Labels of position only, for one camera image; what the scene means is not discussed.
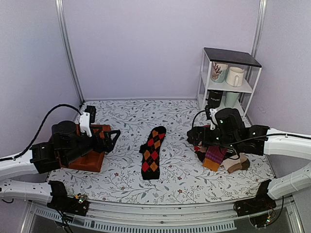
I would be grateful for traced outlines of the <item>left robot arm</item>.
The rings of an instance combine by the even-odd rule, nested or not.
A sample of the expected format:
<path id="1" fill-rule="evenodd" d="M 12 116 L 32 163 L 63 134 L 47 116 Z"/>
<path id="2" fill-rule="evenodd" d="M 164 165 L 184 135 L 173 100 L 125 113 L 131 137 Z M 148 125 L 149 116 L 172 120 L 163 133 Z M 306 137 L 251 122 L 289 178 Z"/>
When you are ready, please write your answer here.
<path id="1" fill-rule="evenodd" d="M 62 211 L 72 207 L 62 182 L 29 183 L 12 178 L 27 174 L 43 174 L 69 167 L 90 152 L 111 152 L 120 136 L 120 130 L 105 131 L 93 125 L 90 134 L 78 132 L 72 121 L 61 121 L 52 126 L 48 142 L 31 145 L 25 151 L 0 160 L 1 199 L 24 199 L 42 203 L 52 201 Z"/>

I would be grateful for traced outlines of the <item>black red orange argyle sock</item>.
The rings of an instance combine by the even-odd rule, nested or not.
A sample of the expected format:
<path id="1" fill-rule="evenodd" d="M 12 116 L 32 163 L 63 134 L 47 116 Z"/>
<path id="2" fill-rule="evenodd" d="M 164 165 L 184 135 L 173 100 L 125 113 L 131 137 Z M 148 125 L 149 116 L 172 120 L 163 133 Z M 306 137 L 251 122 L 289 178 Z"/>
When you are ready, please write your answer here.
<path id="1" fill-rule="evenodd" d="M 166 128 L 153 128 L 146 143 L 142 144 L 139 153 L 142 154 L 141 175 L 143 180 L 158 180 L 160 176 L 160 149 L 166 136 Z"/>

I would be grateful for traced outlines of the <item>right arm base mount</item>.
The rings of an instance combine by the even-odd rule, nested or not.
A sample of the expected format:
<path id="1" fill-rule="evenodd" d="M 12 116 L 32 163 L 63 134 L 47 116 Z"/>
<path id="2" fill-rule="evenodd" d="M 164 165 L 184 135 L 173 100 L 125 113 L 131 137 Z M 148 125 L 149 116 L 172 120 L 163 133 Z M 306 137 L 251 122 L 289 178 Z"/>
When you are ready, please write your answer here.
<path id="1" fill-rule="evenodd" d="M 273 223 L 272 218 L 275 216 L 273 212 L 276 208 L 276 201 L 268 196 L 268 185 L 271 181 L 271 179 L 268 179 L 262 182 L 259 185 L 254 198 L 239 200 L 236 201 L 233 205 L 233 209 L 238 216 L 246 216 L 263 211 L 272 211 L 270 214 L 268 214 L 265 220 L 261 217 L 259 217 L 258 220 L 256 220 L 256 217 L 252 218 L 251 223 L 256 228 L 264 228 Z"/>

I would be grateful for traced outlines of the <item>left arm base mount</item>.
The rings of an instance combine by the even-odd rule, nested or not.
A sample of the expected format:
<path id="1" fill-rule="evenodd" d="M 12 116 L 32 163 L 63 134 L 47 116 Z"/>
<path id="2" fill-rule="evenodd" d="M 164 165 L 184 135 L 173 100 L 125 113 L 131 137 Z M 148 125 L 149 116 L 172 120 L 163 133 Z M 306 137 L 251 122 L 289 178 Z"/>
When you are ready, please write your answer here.
<path id="1" fill-rule="evenodd" d="M 50 195 L 52 200 L 47 203 L 47 207 L 61 213 L 69 213 L 78 216 L 86 216 L 89 208 L 87 195 L 78 193 L 74 197 L 69 197 L 65 186 L 60 181 L 50 181 Z"/>

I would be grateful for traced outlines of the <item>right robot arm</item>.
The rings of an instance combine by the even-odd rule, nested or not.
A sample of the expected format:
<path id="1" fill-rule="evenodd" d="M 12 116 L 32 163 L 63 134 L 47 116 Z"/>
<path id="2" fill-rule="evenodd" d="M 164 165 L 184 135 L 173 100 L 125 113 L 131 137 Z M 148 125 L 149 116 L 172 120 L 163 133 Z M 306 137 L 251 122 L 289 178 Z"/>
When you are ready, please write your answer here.
<path id="1" fill-rule="evenodd" d="M 220 111 L 208 106 L 203 110 L 209 126 L 192 126 L 187 132 L 191 144 L 203 147 L 217 146 L 234 149 L 236 153 L 255 155 L 285 155 L 296 158 L 311 158 L 311 137 L 305 134 L 283 132 L 263 125 L 246 127 L 240 113 L 235 108 Z M 276 200 L 295 191 L 310 187 L 311 166 L 294 171 L 281 178 L 262 182 L 257 189 L 257 197 L 251 207 L 261 212 Z"/>

